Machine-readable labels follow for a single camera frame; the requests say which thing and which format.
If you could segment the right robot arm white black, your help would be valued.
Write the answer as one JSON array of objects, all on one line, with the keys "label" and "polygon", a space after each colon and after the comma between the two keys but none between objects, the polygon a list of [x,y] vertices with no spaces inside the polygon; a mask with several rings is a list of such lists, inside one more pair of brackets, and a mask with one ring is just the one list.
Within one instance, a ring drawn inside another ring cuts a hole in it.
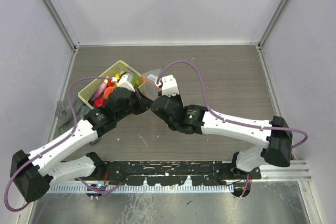
[{"label": "right robot arm white black", "polygon": [[290,166],[292,132],[282,117],[274,116],[271,121],[250,120],[211,113],[203,106],[184,106],[178,95],[158,97],[152,103],[151,111],[173,131],[227,136],[252,143],[252,148],[233,156],[230,172],[237,179],[265,164]]}]

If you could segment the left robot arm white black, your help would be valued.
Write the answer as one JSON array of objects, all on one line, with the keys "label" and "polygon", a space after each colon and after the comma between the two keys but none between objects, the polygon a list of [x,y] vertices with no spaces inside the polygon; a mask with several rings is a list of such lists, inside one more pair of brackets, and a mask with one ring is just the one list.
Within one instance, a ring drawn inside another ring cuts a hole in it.
[{"label": "left robot arm white black", "polygon": [[96,153],[88,153],[72,162],[63,162],[63,159],[116,128],[126,116],[146,112],[152,102],[139,90],[117,88],[104,105],[90,110],[63,135],[29,153],[16,152],[12,157],[10,176],[24,200],[33,202],[50,187],[68,180],[101,179],[107,165]]}]

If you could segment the clear zip bag orange zipper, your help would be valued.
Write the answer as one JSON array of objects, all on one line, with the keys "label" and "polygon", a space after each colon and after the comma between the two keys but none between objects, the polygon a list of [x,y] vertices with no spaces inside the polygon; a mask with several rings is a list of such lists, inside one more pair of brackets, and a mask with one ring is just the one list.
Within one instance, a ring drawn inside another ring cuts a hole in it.
[{"label": "clear zip bag orange zipper", "polygon": [[148,99],[154,101],[159,97],[161,92],[162,82],[157,80],[162,69],[153,69],[145,73],[140,74],[140,86],[139,91]]}]

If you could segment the green toy lettuce leaf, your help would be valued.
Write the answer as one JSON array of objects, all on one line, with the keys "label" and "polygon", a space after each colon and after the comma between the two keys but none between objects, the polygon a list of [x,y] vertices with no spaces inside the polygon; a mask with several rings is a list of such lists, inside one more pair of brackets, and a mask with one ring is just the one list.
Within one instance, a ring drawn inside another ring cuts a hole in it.
[{"label": "green toy lettuce leaf", "polygon": [[134,88],[139,87],[142,84],[142,78],[140,75],[138,74],[134,74],[132,76],[132,81],[131,81],[132,85]]}]

